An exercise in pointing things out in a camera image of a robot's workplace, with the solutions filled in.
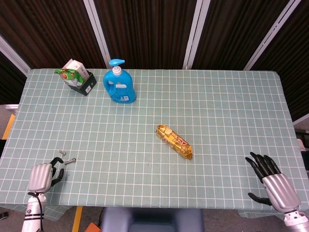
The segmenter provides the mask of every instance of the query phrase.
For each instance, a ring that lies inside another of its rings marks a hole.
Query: orange object
[[[182,157],[191,160],[192,148],[181,136],[167,125],[159,125],[156,134]]]
[[[100,228],[95,225],[95,223],[91,222],[85,232],[100,232]]]

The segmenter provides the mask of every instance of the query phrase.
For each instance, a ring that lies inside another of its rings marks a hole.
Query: black cable
[[[38,194],[35,194],[33,192],[29,192],[28,195],[30,195],[32,197],[35,197],[38,200],[38,202],[39,202],[40,212],[41,212],[41,219],[40,219],[41,220],[41,232],[44,232],[44,230],[43,230],[43,221],[42,221],[43,220],[42,204],[41,204],[41,201],[40,201],[40,199],[38,197]]]
[[[102,216],[103,210],[104,210],[104,207],[103,207],[103,209],[101,210],[100,217],[99,217],[99,219],[98,219],[99,226],[101,226],[101,216]]]

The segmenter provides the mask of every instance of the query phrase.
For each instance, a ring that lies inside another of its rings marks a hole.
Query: yellow snack wrapper
[[[164,140],[171,148],[173,148],[179,155],[189,160],[192,159],[191,146],[167,125],[159,125],[157,127],[156,134],[159,138]]]

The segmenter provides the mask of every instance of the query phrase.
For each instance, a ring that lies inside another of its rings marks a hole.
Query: black box
[[[85,83],[83,83],[82,86],[80,87],[75,87],[75,86],[70,86],[68,85],[71,89],[74,89],[75,91],[87,96],[88,93],[90,92],[90,90],[92,90],[93,86],[96,85],[97,80],[95,79],[95,76],[93,75],[93,73],[87,71],[89,73],[89,77],[86,80]]]

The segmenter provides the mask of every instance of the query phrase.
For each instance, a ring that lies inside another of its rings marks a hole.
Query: green packaging
[[[54,73],[58,73],[67,85],[80,87],[84,83],[82,76],[74,69],[56,69]]]

